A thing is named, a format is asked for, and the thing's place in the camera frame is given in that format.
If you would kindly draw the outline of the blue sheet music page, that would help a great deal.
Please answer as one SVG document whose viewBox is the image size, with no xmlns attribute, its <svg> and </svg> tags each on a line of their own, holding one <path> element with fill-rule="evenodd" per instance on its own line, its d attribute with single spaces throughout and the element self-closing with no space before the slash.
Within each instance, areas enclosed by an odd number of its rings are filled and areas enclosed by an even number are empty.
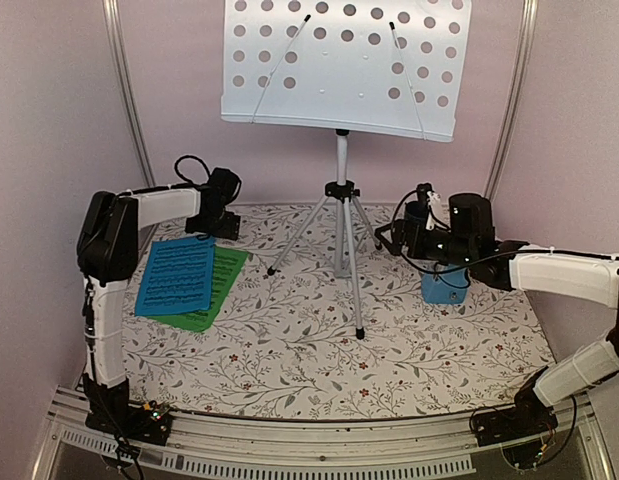
<svg viewBox="0 0 619 480">
<path fill-rule="evenodd" d="M 153 242 L 135 314 L 170 316 L 211 306 L 215 238 L 196 235 Z"/>
</svg>

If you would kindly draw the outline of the light blue music stand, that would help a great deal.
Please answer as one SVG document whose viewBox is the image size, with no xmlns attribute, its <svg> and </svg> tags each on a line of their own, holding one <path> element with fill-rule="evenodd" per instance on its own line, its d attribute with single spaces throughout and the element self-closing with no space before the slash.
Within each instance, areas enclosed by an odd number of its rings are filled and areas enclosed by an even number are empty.
<svg viewBox="0 0 619 480">
<path fill-rule="evenodd" d="M 336 136 L 334 273 L 359 280 L 347 177 L 353 132 L 453 139 L 471 23 L 468 1 L 228 1 L 221 117 Z"/>
</svg>

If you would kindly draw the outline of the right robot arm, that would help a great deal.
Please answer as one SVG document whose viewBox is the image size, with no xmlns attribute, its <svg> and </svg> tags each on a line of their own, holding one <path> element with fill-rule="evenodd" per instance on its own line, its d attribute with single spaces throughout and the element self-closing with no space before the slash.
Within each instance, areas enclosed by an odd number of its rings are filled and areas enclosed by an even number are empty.
<svg viewBox="0 0 619 480">
<path fill-rule="evenodd" d="M 500 241 L 487 198 L 476 193 L 451 196 L 450 221 L 443 223 L 434 212 L 438 197 L 430 184 L 419 185 L 413 193 L 417 198 L 403 197 L 391 221 L 375 231 L 392 255 L 410 262 L 438 262 L 448 273 L 465 270 L 494 289 L 580 298 L 616 312 L 614 327 L 602 339 L 525 382 L 506 415 L 513 435 L 528 435 L 555 404 L 619 372 L 619 255 Z"/>
</svg>

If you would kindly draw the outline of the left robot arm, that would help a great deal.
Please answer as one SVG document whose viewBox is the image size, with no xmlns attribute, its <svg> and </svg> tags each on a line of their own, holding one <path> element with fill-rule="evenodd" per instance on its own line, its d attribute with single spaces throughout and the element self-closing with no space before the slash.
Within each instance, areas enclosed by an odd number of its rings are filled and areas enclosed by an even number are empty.
<svg viewBox="0 0 619 480">
<path fill-rule="evenodd" d="M 227 210 L 242 180 L 214 168 L 208 180 L 175 185 L 99 191 L 88 207 L 77 243 L 84 282 L 82 315 L 87 345 L 86 375 L 104 390 L 128 384 L 123 365 L 122 310 L 127 285 L 139 261 L 139 233 L 166 221 L 183 219 L 185 231 L 216 238 L 238 238 L 240 217 Z"/>
</svg>

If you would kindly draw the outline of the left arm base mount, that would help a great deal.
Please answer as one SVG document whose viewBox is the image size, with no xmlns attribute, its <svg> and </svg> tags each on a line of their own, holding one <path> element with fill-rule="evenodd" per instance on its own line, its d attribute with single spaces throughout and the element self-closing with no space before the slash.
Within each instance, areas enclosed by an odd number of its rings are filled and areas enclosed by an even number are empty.
<svg viewBox="0 0 619 480">
<path fill-rule="evenodd" d="M 165 446 L 171 432 L 173 418 L 161 411 L 163 404 L 155 401 L 149 408 L 129 403 L 129 381 L 107 387 L 88 375 L 83 376 L 83 387 L 89 402 L 85 425 L 92 429 L 127 440 L 137 440 Z"/>
</svg>

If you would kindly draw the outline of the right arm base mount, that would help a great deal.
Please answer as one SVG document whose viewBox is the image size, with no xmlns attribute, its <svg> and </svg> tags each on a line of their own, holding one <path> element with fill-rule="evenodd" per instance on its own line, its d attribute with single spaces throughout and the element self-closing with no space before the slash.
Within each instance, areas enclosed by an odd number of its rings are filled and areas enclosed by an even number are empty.
<svg viewBox="0 0 619 480">
<path fill-rule="evenodd" d="M 501 453 L 517 470 L 530 470 L 540 465 L 557 427 L 557 417 L 551 411 L 542 413 L 539 419 L 529 420 L 515 407 L 481 408 L 469 419 L 470 431 L 481 447 L 516 441 L 502 448 Z"/>
</svg>

